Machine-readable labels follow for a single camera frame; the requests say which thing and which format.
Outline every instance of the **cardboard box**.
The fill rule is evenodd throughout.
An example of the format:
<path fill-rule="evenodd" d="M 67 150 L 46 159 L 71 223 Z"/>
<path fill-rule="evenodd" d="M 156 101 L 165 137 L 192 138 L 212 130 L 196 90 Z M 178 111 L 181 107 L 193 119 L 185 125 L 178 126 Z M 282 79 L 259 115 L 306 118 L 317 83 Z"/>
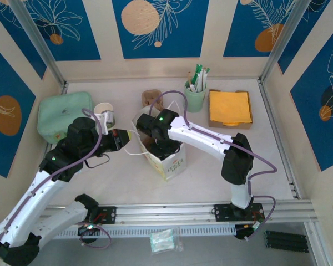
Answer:
<path fill-rule="evenodd" d="M 137 115 L 134 117 L 134 119 L 132 120 L 132 127 L 133 127 L 134 131 L 137 131 L 136 124 L 137 124 L 138 118 L 142 114 L 148 114 L 149 109 L 150 109 L 150 106 L 146 106 L 145 108 L 141 109 L 137 113 Z M 158 116 L 159 113 L 160 112 L 156 108 L 152 109 L 153 117 Z M 180 147 L 180 151 L 178 153 L 170 155 L 168 158 L 161 161 L 157 157 L 155 157 L 153 154 L 148 152 L 146 147 L 143 145 L 143 140 L 145 140 L 147 138 L 147 135 L 143 134 L 140 131 L 138 131 L 138 133 L 139 133 L 139 137 L 137 137 L 137 140 L 138 140 L 138 144 L 140 146 L 141 151 L 146 152 L 146 154 L 144 156 L 147 158 L 149 164 L 153 167 L 153 169 L 155 169 L 158 172 L 158 174 L 161 175 L 161 177 L 165 181 L 170 180 L 171 178 L 175 177 L 176 175 L 178 175 L 179 173 L 181 173 L 182 171 L 184 171 L 186 169 L 185 143 L 182 143 L 182 145 Z"/>
<path fill-rule="evenodd" d="M 221 90 L 210 89 L 210 91 L 221 91 Z M 225 125 L 223 125 L 222 122 L 211 121 L 211 118 L 210 118 L 210 94 L 209 94 L 209 127 L 224 127 L 224 128 L 227 128 L 227 129 L 250 129 L 251 125 L 253 124 L 253 115 L 251 113 L 249 93 L 246 90 L 237 90 L 236 93 L 247 93 L 251 123 L 241 123 L 238 126 L 225 126 Z"/>

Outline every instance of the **purple cable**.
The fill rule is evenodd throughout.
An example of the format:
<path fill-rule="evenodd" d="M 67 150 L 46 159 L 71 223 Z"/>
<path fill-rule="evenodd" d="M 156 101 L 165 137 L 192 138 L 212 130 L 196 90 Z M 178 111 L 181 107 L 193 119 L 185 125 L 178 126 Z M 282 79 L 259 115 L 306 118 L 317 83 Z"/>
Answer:
<path fill-rule="evenodd" d="M 80 225 L 80 226 L 84 226 L 84 225 L 86 225 L 86 224 L 88 224 L 88 223 L 84 223 L 84 222 L 82 222 L 82 223 L 77 223 L 77 225 Z M 80 236 L 80 241 L 82 242 L 82 243 L 84 243 L 84 246 L 86 246 L 86 247 L 88 247 L 88 248 L 94 248 L 94 249 L 107 249 L 110 245 L 111 245 L 111 242 L 112 242 L 112 239 L 111 239 L 111 236 L 110 236 L 110 234 L 104 229 L 104 228 L 102 228 L 101 226 L 98 226 L 98 225 L 96 225 L 96 224 L 91 224 L 91 225 L 93 225 L 94 227 L 96 227 L 96 228 L 98 228 L 101 232 L 104 232 L 107 236 L 108 236 L 108 238 L 109 238 L 109 243 L 107 244 L 107 245 L 104 245 L 103 247 L 94 247 L 93 245 L 89 245 L 89 244 L 86 244 L 86 243 L 84 243 L 83 242 L 83 236 L 84 236 L 84 234 L 85 234 L 85 232 L 87 232 L 88 230 L 86 230 L 85 232 L 83 232 L 82 233 L 82 235 Z"/>
<path fill-rule="evenodd" d="M 261 171 L 261 172 L 258 172 L 258 173 L 253 173 L 252 175 L 250 175 L 248 177 L 248 193 L 249 195 L 251 195 L 251 183 L 250 183 L 250 180 L 255 177 L 255 176 L 260 176 L 260 175 L 263 175 L 263 174 L 266 174 L 266 173 L 276 173 L 278 171 L 278 169 L 275 167 L 275 165 L 273 165 L 271 162 L 269 162 L 268 160 L 262 158 L 261 156 L 253 153 L 252 151 L 250 150 L 247 150 L 246 148 L 244 147 L 241 147 L 237 144 L 234 144 L 232 142 L 229 142 L 229 141 L 226 141 L 220 137 L 217 137 L 217 136 L 214 136 L 208 132 L 205 132 L 203 130 L 200 130 L 200 129 L 196 129 L 194 127 L 190 127 L 190 123 L 188 121 L 188 118 L 187 118 L 187 114 L 188 114 L 188 99 L 186 98 L 185 94 L 183 94 L 181 91 L 177 91 L 177 90 L 169 90 L 169 91 L 166 91 L 162 94 L 160 94 L 157 98 L 154 99 L 154 101 L 152 102 L 152 104 L 150 105 L 150 109 L 149 109 L 149 115 L 152 113 L 152 108 L 154 106 L 154 104 L 157 102 L 157 100 L 162 97 L 163 95 L 165 94 L 168 94 L 168 93 L 178 93 L 180 95 L 182 95 L 184 97 L 184 100 L 185 100 L 185 108 L 184 108 L 184 119 L 185 119 L 185 124 L 188 126 L 188 128 L 191 128 L 192 130 L 198 132 L 198 133 L 201 133 L 201 134 L 204 134 L 208 137 L 212 137 L 213 139 L 217 140 L 217 141 L 221 141 L 223 140 L 224 143 L 230 145 L 230 146 L 233 146 L 241 151 L 244 151 L 246 152 L 247 154 L 249 155 L 252 155 L 253 157 L 257 158 L 258 160 L 262 161 L 263 163 L 269 165 L 272 170 L 267 170 L 267 171 Z M 271 208 L 271 211 L 269 212 L 268 216 L 266 216 L 266 218 L 264 219 L 264 221 L 261 223 L 261 225 L 258 227 L 258 229 L 262 226 L 264 226 L 265 222 L 270 218 L 270 216 L 272 215 L 274 209 L 275 209 L 275 206 L 276 206 L 276 199 L 272 196 L 253 196 L 254 198 L 271 198 L 273 201 L 274 201 L 274 204 L 273 204 L 273 207 Z"/>
<path fill-rule="evenodd" d="M 82 109 L 82 113 L 85 115 L 85 116 L 88 116 L 88 117 L 93 117 L 95 119 L 95 121 L 98 121 L 98 118 L 94 115 L 94 112 L 90 111 L 89 109 L 86 109 L 86 108 L 83 108 Z M 100 142 L 101 142 L 101 138 L 102 138 L 102 128 L 101 128 L 101 124 L 100 123 L 96 123 L 98 125 L 98 128 L 99 128 L 99 137 L 98 137 L 98 141 L 96 142 L 94 148 L 91 150 L 91 152 L 89 152 L 86 156 L 84 156 L 83 158 L 81 158 L 80 160 L 74 162 L 74 163 L 71 163 L 70 165 L 67 165 L 65 167 L 63 167 L 62 169 L 59 169 L 57 170 L 56 172 L 54 172 L 53 174 L 51 174 L 50 176 L 48 176 L 46 179 L 44 179 L 40 184 L 38 184 L 38 186 L 33 189 L 31 191 L 32 195 L 34 195 L 45 183 L 47 183 L 49 180 L 51 180 L 54 176 L 64 172 L 65 170 L 67 169 L 70 169 L 76 165 L 78 165 L 79 163 L 85 161 L 86 159 L 89 159 L 91 157 L 91 155 L 94 154 L 94 152 L 97 150 L 97 148 L 99 147 L 100 145 Z M 29 201 L 29 199 L 31 198 L 31 196 L 27 196 L 25 198 L 25 200 L 21 203 L 21 205 L 17 208 L 17 210 L 14 212 L 14 214 L 11 216 L 11 218 L 9 219 L 9 221 L 7 222 L 7 224 L 5 225 L 4 227 L 4 232 L 2 232 L 0 234 L 0 241 L 1 239 L 3 238 L 4 234 L 5 234 L 5 231 L 7 231 L 10 227 L 10 225 L 12 224 L 12 222 L 15 220 L 15 218 L 18 216 L 18 214 L 20 213 L 20 211 L 22 210 L 22 208 L 27 204 L 27 202 Z"/>

